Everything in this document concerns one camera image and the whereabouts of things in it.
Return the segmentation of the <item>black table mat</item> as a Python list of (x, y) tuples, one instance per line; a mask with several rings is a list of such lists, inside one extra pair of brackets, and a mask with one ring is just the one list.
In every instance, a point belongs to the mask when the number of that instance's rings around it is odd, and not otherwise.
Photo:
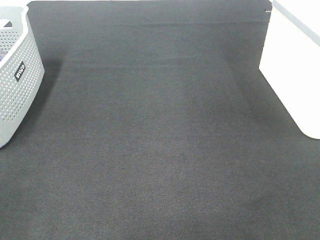
[(259, 71), (267, 0), (35, 1), (3, 240), (317, 240), (320, 142)]

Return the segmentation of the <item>white storage box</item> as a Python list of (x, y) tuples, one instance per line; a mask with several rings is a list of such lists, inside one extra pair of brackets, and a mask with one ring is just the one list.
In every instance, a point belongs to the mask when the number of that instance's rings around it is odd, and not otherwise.
[(274, 0), (259, 70), (297, 127), (320, 138), (320, 2)]

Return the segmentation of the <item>grey perforated laundry basket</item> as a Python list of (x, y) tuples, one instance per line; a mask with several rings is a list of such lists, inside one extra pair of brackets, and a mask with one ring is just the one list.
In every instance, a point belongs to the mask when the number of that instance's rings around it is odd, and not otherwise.
[(0, 145), (5, 146), (32, 105), (45, 69), (28, 18), (28, 6), (0, 5)]

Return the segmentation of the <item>blue cloth in basket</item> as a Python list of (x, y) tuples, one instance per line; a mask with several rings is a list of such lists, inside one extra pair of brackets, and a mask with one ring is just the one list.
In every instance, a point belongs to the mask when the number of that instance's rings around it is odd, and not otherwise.
[(0, 49), (0, 61), (6, 56), (6, 52)]

